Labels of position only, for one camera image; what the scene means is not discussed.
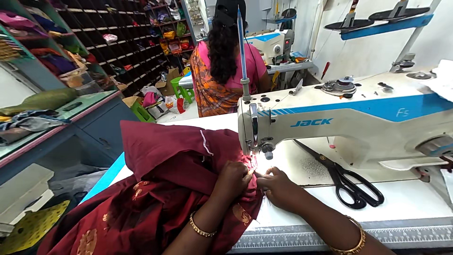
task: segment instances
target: industrial sewing machine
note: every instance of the industrial sewing machine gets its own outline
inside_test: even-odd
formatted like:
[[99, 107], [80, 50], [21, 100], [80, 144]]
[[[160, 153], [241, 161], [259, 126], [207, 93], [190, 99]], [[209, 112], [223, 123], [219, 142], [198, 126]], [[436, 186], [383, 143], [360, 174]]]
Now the industrial sewing machine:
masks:
[[241, 98], [244, 154], [261, 152], [271, 159], [283, 140], [335, 137], [337, 152], [354, 168], [447, 163], [439, 157], [453, 154], [452, 102], [406, 74], [383, 73], [360, 84], [348, 79]]
[[281, 60], [288, 60], [291, 45], [294, 42], [294, 31], [291, 29], [265, 30], [246, 35], [245, 43], [255, 46], [267, 64], [277, 64]]

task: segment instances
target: shirt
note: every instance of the shirt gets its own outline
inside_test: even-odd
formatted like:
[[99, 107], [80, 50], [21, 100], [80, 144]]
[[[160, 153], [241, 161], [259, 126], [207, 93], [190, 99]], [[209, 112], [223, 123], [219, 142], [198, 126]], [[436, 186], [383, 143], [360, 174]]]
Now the shirt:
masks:
[[[208, 69], [210, 69], [211, 61], [209, 60], [209, 57], [207, 55], [208, 49], [205, 42], [200, 42], [198, 51], [204, 64]], [[263, 76], [263, 74], [266, 72], [266, 65], [264, 64], [260, 52], [257, 48], [255, 48], [255, 46], [251, 44], [244, 44], [244, 51], [246, 54], [247, 77], [250, 79], [250, 84], [253, 84], [254, 82], [256, 82], [257, 78], [261, 78], [261, 76]], [[236, 74], [228, 79], [225, 84], [226, 88], [242, 88], [242, 64], [240, 55], [236, 57], [236, 66]]]

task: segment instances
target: scissors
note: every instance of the scissors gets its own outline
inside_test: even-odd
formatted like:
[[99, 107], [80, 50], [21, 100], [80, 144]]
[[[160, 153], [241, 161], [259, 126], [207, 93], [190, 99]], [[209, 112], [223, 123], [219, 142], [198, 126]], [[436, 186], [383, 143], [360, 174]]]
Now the scissors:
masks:
[[[339, 164], [328, 159], [323, 154], [319, 154], [316, 151], [310, 149], [305, 144], [295, 139], [294, 141], [327, 168], [330, 177], [332, 178], [332, 181], [335, 185], [335, 193], [341, 203], [352, 209], [362, 209], [366, 206], [367, 203], [372, 207], [376, 207], [384, 202], [384, 196], [382, 195], [382, 193], [365, 178], [353, 171], [344, 169]], [[356, 184], [346, 178], [345, 175], [352, 176], [353, 178], [363, 183], [371, 192], [373, 192], [373, 194], [377, 197], [377, 200], [360, 189]], [[354, 200], [354, 203], [349, 204], [344, 201], [340, 196], [340, 190], [344, 190]]]

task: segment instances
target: gold bangle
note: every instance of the gold bangle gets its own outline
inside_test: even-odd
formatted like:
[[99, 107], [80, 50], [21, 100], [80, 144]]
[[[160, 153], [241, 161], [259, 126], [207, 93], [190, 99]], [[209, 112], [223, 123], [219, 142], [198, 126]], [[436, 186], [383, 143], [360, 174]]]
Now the gold bangle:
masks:
[[352, 219], [351, 217], [345, 215], [348, 219], [350, 219], [352, 222], [354, 222], [360, 229], [360, 241], [359, 241], [359, 244], [356, 245], [356, 247], [350, 249], [350, 250], [338, 250], [338, 249], [335, 249], [333, 247], [330, 247], [329, 248], [333, 251], [333, 252], [336, 252], [338, 253], [339, 255], [352, 255], [352, 254], [355, 254], [355, 253], [358, 253], [362, 250], [362, 248], [365, 246], [365, 241], [366, 241], [366, 235], [365, 235], [365, 231], [362, 229], [362, 226], [360, 225], [360, 223], [358, 223], [355, 219]]
[[202, 235], [204, 237], [212, 237], [213, 235], [215, 235], [217, 233], [217, 231], [215, 232], [212, 232], [212, 233], [208, 233], [208, 232], [204, 232], [203, 230], [199, 229], [197, 227], [197, 225], [195, 225], [195, 222], [193, 222], [193, 215], [196, 213], [197, 211], [194, 211], [191, 215], [190, 215], [190, 225], [192, 226], [193, 230], [195, 230], [195, 232], [197, 232], [199, 235]]

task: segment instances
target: woman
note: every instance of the woman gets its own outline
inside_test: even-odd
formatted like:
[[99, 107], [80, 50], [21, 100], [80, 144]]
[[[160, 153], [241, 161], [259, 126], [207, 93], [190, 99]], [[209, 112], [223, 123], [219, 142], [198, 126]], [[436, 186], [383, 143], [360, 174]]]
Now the woman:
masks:
[[[188, 223], [163, 254], [206, 254], [212, 237], [201, 233], [216, 231], [231, 202], [247, 187], [251, 174], [243, 163], [227, 163], [210, 198], [194, 214], [194, 226]], [[257, 184], [268, 189], [266, 196], [275, 206], [301, 216], [336, 254], [395, 255], [352, 220], [290, 181], [278, 168], [268, 169]]]
[[[200, 42], [192, 53], [190, 66], [199, 117], [237, 111], [237, 101], [242, 96], [238, 6], [246, 27], [244, 0], [218, 0], [208, 40]], [[259, 51], [250, 44], [244, 48], [250, 93], [270, 91], [271, 80]]]

